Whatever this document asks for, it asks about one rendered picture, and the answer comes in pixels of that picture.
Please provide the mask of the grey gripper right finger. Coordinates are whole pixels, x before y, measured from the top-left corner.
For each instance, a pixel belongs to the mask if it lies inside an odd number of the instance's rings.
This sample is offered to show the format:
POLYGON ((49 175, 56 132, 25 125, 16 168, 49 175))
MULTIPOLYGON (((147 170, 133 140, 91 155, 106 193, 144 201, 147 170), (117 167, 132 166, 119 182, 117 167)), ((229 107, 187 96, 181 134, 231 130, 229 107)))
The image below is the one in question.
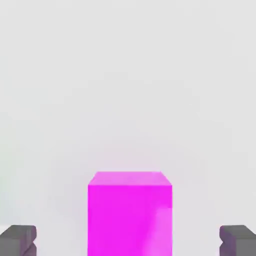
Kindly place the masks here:
POLYGON ((256 234, 245 225, 222 225, 219 256, 256 256, 256 234))

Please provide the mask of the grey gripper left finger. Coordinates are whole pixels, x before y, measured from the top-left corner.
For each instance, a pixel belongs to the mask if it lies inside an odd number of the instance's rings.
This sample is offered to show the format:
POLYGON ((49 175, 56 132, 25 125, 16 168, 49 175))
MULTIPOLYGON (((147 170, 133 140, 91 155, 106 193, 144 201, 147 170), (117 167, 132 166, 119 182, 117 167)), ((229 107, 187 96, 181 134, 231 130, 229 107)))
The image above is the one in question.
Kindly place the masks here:
POLYGON ((0 256, 37 256, 34 225, 11 225, 0 234, 0 256))

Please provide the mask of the small magenta cube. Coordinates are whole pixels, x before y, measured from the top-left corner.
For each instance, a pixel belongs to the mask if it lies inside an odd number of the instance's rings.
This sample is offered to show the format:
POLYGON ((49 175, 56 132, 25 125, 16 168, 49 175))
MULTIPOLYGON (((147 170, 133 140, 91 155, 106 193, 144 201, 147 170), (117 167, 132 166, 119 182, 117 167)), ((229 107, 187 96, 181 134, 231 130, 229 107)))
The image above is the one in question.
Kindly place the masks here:
POLYGON ((173 256, 172 184, 160 171, 98 171, 87 186, 87 256, 173 256))

